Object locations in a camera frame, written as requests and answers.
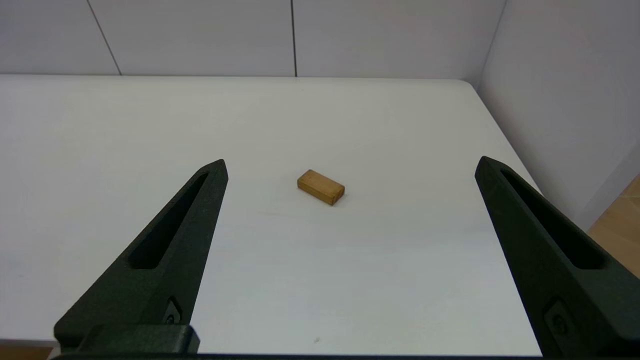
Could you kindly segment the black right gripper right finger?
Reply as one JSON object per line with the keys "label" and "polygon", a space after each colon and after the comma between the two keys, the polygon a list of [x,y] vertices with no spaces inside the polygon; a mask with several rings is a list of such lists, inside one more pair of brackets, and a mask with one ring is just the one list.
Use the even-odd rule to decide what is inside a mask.
{"label": "black right gripper right finger", "polygon": [[638,359],[637,276],[503,162],[474,177],[542,355]]}

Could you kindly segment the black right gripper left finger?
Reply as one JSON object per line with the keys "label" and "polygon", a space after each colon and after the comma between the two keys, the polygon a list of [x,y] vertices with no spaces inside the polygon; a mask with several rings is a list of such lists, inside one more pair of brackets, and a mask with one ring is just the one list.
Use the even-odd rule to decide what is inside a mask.
{"label": "black right gripper left finger", "polygon": [[189,324],[228,180],[223,159],[196,171],[57,321],[60,346],[96,326]]}

